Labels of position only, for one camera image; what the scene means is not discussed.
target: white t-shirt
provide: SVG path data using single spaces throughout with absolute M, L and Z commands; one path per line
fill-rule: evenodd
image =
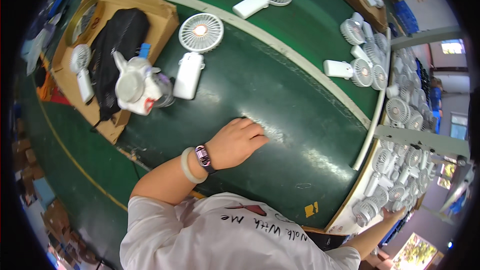
M 120 245 L 125 270 L 358 269 L 352 247 L 323 252 L 267 204 L 232 193 L 176 207 L 135 196 Z

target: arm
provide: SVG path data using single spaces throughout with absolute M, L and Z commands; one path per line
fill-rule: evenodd
M 220 170 L 240 165 L 269 141 L 263 134 L 263 128 L 250 119 L 232 120 L 205 144 L 212 167 Z M 188 166 L 194 177 L 202 179 L 207 176 L 194 151 L 188 155 Z M 150 197 L 176 205 L 195 186 L 183 173 L 181 156 L 177 156 L 142 177 L 133 188 L 130 198 Z
M 360 260 L 363 261 L 385 237 L 388 231 L 403 217 L 405 207 L 395 213 L 387 212 L 383 208 L 383 220 L 373 225 L 366 231 L 357 235 L 353 239 L 345 242 L 340 247 L 353 247 L 360 254 Z

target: bracelet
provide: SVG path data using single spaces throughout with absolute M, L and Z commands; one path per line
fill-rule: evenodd
M 194 184 L 201 184 L 207 179 L 207 176 L 202 179 L 198 179 L 192 174 L 192 172 L 190 171 L 190 168 L 188 167 L 188 154 L 191 153 L 193 150 L 194 150 L 193 147 L 188 147 L 185 150 L 183 150 L 181 154 L 181 159 L 180 159 L 181 169 L 183 170 L 183 173 L 185 174 L 185 176 L 188 178 L 190 182 Z

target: hand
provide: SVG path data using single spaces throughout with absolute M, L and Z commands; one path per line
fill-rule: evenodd
M 402 207 L 396 212 L 389 212 L 385 207 L 382 207 L 381 209 L 383 210 L 383 221 L 396 223 L 404 216 L 405 208 L 406 207 Z
M 240 165 L 268 141 L 259 124 L 248 118 L 237 118 L 220 129 L 205 146 L 212 167 L 220 170 Z

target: window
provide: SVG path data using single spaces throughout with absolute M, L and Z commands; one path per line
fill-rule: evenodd
M 444 54 L 465 54 L 465 47 L 462 39 L 448 39 L 441 41 L 441 50 Z
M 438 252 L 428 241 L 412 233 L 402 249 L 393 258 L 396 270 L 424 270 Z
M 452 113 L 452 124 L 450 127 L 450 136 L 452 138 L 465 140 L 467 136 L 468 119 L 466 115 Z
M 455 164 L 442 164 L 441 165 L 441 174 L 445 175 L 446 177 L 453 177 L 453 173 L 455 172 Z M 450 181 L 448 179 L 439 177 L 437 181 L 437 185 L 444 187 L 445 189 L 450 190 Z

